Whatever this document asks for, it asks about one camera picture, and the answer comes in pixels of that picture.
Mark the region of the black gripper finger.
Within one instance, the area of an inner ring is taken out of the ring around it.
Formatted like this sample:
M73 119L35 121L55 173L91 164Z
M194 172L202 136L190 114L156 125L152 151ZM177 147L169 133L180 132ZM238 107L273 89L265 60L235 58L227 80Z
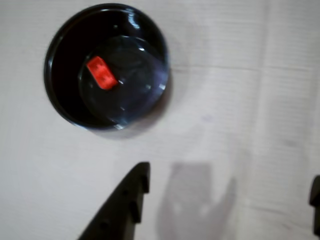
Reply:
M309 205L313 207L313 233L320 235L320 176L316 175L310 190Z
M117 185L80 235L80 240L132 240L150 191L151 165L136 164Z

